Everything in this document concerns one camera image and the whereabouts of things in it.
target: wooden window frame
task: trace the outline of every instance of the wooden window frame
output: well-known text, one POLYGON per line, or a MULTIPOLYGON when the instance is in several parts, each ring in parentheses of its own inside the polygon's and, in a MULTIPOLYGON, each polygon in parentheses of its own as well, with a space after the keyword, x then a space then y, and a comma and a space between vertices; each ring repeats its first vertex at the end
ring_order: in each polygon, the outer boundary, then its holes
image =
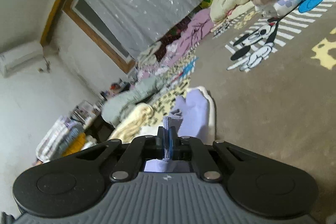
POLYGON ((63 11, 80 27, 98 47, 113 60, 113 62, 126 74, 135 66, 135 61, 132 59, 127 63, 113 48, 107 44, 74 10, 72 3, 74 0, 66 0, 63 6, 63 11))

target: gray ribbed cover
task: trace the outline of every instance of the gray ribbed cover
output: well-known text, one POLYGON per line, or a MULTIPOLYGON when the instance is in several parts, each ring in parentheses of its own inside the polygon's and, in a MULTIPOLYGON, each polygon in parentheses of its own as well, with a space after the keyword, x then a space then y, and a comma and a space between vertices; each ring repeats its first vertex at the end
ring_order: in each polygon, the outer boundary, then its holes
POLYGON ((267 220, 232 202, 220 184, 194 173, 139 173, 130 182, 115 183, 87 211, 66 218, 44 219, 24 214, 16 224, 316 224, 310 216, 267 220))

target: logo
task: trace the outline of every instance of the logo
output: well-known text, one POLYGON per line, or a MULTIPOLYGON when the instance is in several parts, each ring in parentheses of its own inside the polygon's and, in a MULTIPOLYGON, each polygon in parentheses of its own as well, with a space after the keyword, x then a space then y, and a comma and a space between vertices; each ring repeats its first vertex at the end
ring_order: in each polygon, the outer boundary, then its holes
POLYGON ((168 181, 168 180, 171 180, 172 177, 171 177, 170 175, 166 175, 165 177, 163 177, 163 179, 164 179, 165 181, 168 181))

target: lavender sock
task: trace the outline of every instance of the lavender sock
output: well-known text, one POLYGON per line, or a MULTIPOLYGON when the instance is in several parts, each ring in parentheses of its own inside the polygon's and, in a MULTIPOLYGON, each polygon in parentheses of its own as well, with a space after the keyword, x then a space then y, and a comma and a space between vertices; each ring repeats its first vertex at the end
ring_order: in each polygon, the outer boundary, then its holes
MULTIPOLYGON (((209 102, 198 89, 187 93, 186 99, 176 98, 175 107, 169 116, 163 117, 165 129, 174 126, 179 137, 191 136, 206 141, 208 132, 209 102)), ((165 151, 164 160, 149 160, 145 172, 190 172, 189 164, 180 160, 169 160, 169 152, 165 151)))

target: window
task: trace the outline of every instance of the window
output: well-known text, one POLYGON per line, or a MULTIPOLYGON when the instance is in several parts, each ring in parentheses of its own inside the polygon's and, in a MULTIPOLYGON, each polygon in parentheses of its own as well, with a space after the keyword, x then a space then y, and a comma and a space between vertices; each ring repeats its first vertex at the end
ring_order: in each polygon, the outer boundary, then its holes
POLYGON ((134 67, 135 62, 127 50, 85 0, 67 0, 63 10, 124 73, 134 67))

